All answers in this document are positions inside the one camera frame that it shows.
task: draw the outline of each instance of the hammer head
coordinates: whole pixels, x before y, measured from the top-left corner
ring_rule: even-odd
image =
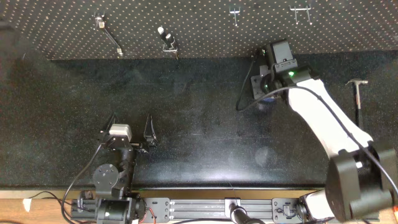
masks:
[[[368,84],[368,81],[362,80],[360,78],[353,78],[352,80],[348,81],[346,83],[346,85],[348,85],[349,83],[354,83],[355,85],[360,85],[360,84]]]

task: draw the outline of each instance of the black tabletop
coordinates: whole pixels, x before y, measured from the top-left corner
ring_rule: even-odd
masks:
[[[296,55],[318,70],[354,120],[352,78],[361,87],[365,129],[398,147],[398,52]],[[328,158],[305,121],[282,100],[234,109],[250,58],[11,61],[1,79],[0,187],[63,189],[90,160],[115,112],[141,140],[147,114],[159,146],[139,155],[135,189],[321,187]],[[252,75],[259,73],[254,64]],[[251,99],[246,84],[242,104]],[[92,188],[101,151],[77,183]]]

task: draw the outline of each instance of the perforated board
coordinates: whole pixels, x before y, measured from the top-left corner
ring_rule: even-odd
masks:
[[[0,15],[48,59],[118,58],[93,14],[120,43],[119,58],[174,57],[157,28],[171,32],[180,57],[246,57],[288,38],[295,54],[398,49],[398,3],[367,0],[1,0]],[[311,6],[312,25],[305,11]],[[240,7],[238,27],[229,13]]]

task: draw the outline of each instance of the pegboard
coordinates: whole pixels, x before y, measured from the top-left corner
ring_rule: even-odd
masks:
[[[305,11],[311,6],[312,25]],[[287,38],[294,54],[398,50],[398,3],[367,0],[1,0],[1,15],[50,60],[172,58],[157,28],[171,32],[179,57],[247,57]],[[237,15],[231,6],[240,7]],[[121,45],[95,27],[95,12]]]

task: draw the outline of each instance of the hammer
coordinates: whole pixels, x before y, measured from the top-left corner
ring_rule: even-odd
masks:
[[[361,80],[360,78],[353,78],[352,80],[348,81],[347,84],[354,83],[355,90],[356,90],[356,123],[359,128],[363,129],[363,119],[362,119],[362,112],[361,112],[361,97],[359,96],[359,85],[360,84],[368,84],[367,80]]]

